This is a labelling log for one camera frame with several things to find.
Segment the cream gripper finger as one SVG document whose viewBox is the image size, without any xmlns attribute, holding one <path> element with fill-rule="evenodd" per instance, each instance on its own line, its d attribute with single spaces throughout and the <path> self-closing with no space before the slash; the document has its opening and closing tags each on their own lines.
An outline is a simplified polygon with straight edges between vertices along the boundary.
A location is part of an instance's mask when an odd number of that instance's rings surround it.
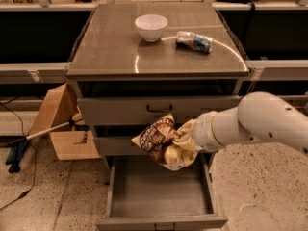
<svg viewBox="0 0 308 231">
<path fill-rule="evenodd" d="M 189 121 L 187 121 L 186 123 L 184 123 L 179 129 L 178 129 L 178 133 L 180 134 L 181 138 L 184 138 L 185 136 L 190 136 L 193 126 L 195 124 L 195 120 L 191 119 Z"/>
<path fill-rule="evenodd" d="M 191 153 L 197 152 L 195 142 L 192 139 L 187 139 L 185 141 L 174 140 L 173 143 L 182 148 L 183 150 L 191 151 Z"/>
</svg>

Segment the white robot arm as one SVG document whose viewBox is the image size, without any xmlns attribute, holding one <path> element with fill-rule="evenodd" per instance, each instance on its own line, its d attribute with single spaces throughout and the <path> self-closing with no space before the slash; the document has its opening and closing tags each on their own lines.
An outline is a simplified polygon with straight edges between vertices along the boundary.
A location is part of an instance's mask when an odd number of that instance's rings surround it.
<svg viewBox="0 0 308 231">
<path fill-rule="evenodd" d="M 279 142 L 308 152 L 308 116 L 267 92 L 245 96 L 237 107 L 185 123 L 173 142 L 190 151 L 215 152 L 230 144 Z"/>
</svg>

